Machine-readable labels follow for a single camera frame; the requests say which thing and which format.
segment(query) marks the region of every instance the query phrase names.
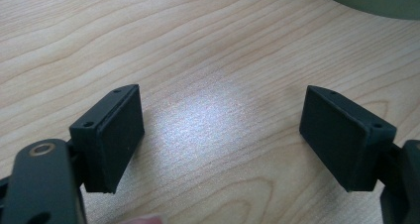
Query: wood grain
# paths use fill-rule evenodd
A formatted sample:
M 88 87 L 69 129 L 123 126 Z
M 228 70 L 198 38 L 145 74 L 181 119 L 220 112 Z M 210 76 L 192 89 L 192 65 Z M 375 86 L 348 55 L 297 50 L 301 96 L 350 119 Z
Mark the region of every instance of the wood grain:
M 381 223 L 298 133 L 308 84 L 420 139 L 420 24 L 331 0 L 0 0 L 0 176 L 109 90 L 141 86 L 147 134 L 90 223 Z

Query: black mount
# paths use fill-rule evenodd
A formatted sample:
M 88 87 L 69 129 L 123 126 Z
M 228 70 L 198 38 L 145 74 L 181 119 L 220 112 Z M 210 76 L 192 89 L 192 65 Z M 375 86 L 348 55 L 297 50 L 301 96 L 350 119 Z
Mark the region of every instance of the black mount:
M 420 141 L 393 144 L 396 128 L 345 96 L 308 86 L 300 133 L 346 191 L 379 179 L 383 222 L 420 223 Z
M 79 186 L 115 193 L 144 134 L 139 85 L 111 91 L 70 126 L 70 141 L 18 153 L 12 175 L 0 180 L 1 223 L 86 223 Z

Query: screw hole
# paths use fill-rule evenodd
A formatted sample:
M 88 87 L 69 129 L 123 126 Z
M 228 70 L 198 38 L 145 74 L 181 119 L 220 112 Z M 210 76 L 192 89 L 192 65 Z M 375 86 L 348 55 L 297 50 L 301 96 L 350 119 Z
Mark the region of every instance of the screw hole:
M 38 215 L 33 216 L 29 221 L 28 224 L 45 224 L 50 221 L 51 216 L 48 212 L 42 212 Z
M 54 148 L 55 148 L 55 144 L 54 143 L 43 143 L 43 144 L 39 144 L 39 145 L 33 147 L 29 151 L 29 155 L 31 157 L 42 156 L 42 155 L 45 155 L 45 154 L 49 153 Z
M 91 127 L 93 124 L 93 122 L 85 122 L 83 123 L 83 127 Z

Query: table surface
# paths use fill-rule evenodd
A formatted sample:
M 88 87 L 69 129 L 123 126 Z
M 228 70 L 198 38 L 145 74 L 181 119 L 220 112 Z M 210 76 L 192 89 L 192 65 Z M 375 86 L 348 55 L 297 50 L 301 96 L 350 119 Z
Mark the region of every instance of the table surface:
M 298 132 L 308 84 L 420 139 L 420 23 L 332 0 L 0 0 L 0 177 L 35 141 L 138 83 L 146 135 L 90 223 L 381 223 Z

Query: black plastic block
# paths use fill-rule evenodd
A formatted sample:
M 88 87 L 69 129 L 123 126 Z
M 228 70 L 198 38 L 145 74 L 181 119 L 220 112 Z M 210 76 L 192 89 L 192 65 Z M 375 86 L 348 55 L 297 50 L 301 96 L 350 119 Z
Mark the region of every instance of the black plastic block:
M 74 122 L 71 141 L 74 150 L 85 156 L 86 190 L 115 192 L 144 134 L 137 84 L 111 91 Z
M 396 128 L 345 96 L 308 86 L 300 133 L 346 191 L 372 191 Z

